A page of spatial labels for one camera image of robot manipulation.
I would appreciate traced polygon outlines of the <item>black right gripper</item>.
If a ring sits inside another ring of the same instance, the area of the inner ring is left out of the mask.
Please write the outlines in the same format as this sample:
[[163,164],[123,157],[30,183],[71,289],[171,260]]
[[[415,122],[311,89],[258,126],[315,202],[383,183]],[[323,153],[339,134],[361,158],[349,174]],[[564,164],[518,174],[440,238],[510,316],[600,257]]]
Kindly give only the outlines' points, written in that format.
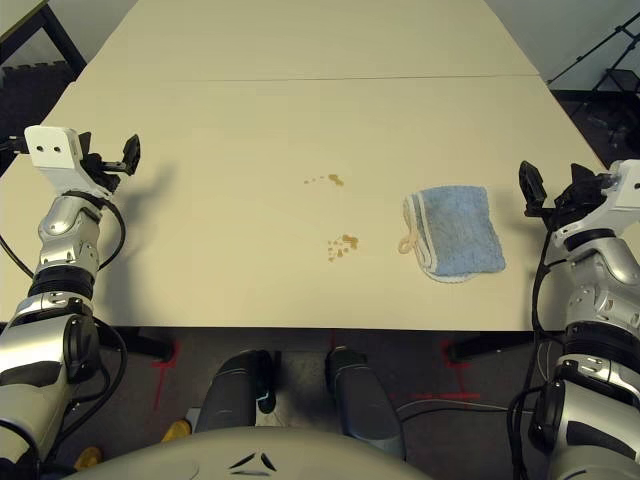
[[518,178],[525,199],[527,217],[537,217],[545,225],[568,225],[583,219],[605,201],[602,194],[604,178],[592,170],[571,164],[571,184],[554,200],[553,207],[544,207],[545,189],[539,170],[527,161],[519,166]]

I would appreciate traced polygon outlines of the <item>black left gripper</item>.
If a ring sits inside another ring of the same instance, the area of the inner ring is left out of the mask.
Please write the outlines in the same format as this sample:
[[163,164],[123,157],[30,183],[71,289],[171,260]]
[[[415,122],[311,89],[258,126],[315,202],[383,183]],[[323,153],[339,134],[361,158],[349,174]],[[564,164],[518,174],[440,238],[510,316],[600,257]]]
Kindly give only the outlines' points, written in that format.
[[98,153],[89,153],[92,134],[87,131],[78,135],[81,150],[84,153],[81,166],[89,177],[109,193],[114,193],[120,183],[118,173],[133,176],[141,158],[139,136],[134,134],[124,145],[123,159],[120,162],[104,162]]

